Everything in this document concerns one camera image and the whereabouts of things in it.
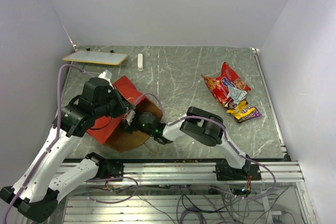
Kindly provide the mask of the red brown paper bag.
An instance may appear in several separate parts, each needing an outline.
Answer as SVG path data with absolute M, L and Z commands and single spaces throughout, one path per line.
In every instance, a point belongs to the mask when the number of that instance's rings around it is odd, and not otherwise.
M 157 119 L 163 118 L 163 112 L 147 96 L 141 96 L 136 86 L 126 76 L 113 83 L 124 98 L 136 106 L 140 112 L 151 112 Z M 142 132 L 128 133 L 121 130 L 123 117 L 111 118 L 103 116 L 95 121 L 87 133 L 100 144 L 112 148 L 119 153 L 130 151 L 145 143 L 150 137 Z

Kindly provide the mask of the orange red chips packet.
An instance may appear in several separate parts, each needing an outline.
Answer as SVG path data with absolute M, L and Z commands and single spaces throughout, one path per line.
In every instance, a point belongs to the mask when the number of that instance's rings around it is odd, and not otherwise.
M 214 99 L 217 100 L 220 105 L 227 108 L 232 99 L 228 97 L 228 89 L 222 84 L 221 78 L 205 75 L 202 75 L 202 78 Z

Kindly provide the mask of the purple snack packet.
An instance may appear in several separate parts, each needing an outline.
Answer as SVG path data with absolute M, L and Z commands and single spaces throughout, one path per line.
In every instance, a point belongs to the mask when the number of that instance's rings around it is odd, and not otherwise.
M 237 106 L 239 106 L 239 103 L 235 103 L 234 100 L 230 100 L 227 104 L 227 108 L 230 110 L 236 109 Z

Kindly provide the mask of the silver foil snack packet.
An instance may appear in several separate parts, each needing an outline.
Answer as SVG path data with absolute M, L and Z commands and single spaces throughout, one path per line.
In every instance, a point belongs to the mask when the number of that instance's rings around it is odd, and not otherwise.
M 239 105 L 242 100 L 245 99 L 247 92 L 245 90 L 240 90 L 234 86 L 228 87 L 227 97 L 233 100 L 233 103 Z

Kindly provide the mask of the red snack packet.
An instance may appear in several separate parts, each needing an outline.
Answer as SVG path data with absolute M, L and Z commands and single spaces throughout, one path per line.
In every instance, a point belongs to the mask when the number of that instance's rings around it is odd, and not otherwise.
M 229 66 L 227 62 L 222 64 L 220 80 L 223 86 L 235 87 L 239 90 L 250 91 L 251 88 L 242 78 Z

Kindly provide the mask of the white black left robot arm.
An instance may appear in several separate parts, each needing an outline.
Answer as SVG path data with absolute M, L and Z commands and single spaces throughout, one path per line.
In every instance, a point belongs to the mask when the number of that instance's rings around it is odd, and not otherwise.
M 134 109 L 108 80 L 90 78 L 82 93 L 58 111 L 33 163 L 14 185 L 1 189 L 1 199 L 34 222 L 47 220 L 69 192 L 87 180 L 102 180 L 108 173 L 106 159 L 90 153 L 74 169 L 55 177 L 73 146 L 97 119 L 116 119 Z

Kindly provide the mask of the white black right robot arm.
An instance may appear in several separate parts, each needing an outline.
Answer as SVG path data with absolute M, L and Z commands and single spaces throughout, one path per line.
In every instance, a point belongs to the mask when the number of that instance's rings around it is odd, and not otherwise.
M 141 112 L 135 114 L 131 125 L 135 131 L 153 137 L 162 145 L 187 135 L 205 146 L 217 147 L 224 154 L 236 179 L 244 179 L 250 173 L 249 156 L 231 140 L 223 120 L 214 113 L 191 106 L 179 119 L 162 123 L 152 113 Z

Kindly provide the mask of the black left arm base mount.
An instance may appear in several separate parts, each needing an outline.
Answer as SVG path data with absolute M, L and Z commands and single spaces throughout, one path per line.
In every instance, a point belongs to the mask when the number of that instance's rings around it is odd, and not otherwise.
M 107 159 L 97 163 L 98 171 L 92 179 L 107 179 L 116 178 L 117 181 L 122 181 L 124 165 L 120 161 Z

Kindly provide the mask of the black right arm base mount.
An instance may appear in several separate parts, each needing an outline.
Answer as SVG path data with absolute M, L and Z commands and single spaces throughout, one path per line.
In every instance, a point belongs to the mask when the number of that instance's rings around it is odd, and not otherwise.
M 241 169 L 229 166 L 226 159 L 217 159 L 214 173 L 218 181 L 234 181 L 234 180 L 261 180 L 259 166 L 245 161 Z

